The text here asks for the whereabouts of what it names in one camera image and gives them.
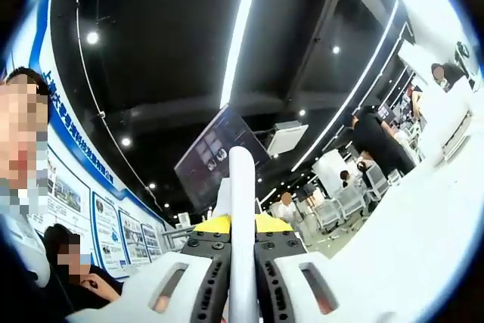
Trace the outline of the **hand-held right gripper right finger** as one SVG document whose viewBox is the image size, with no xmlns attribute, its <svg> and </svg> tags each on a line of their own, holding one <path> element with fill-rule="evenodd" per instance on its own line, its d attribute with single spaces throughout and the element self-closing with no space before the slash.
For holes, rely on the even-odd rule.
<svg viewBox="0 0 484 323">
<path fill-rule="evenodd" d="M 407 287 L 392 290 L 370 269 L 338 269 L 309 252 L 295 231 L 255 217 L 256 286 L 266 322 L 417 322 L 422 306 Z"/>
</svg>

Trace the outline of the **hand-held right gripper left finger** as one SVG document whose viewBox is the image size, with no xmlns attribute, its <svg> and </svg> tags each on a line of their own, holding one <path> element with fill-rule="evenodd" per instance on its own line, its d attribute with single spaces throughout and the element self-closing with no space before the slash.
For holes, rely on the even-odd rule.
<svg viewBox="0 0 484 323">
<path fill-rule="evenodd" d="M 119 299 L 83 309 L 68 322 L 225 322 L 231 217 L 197 225 L 180 252 L 164 253 L 123 285 Z"/>
</svg>

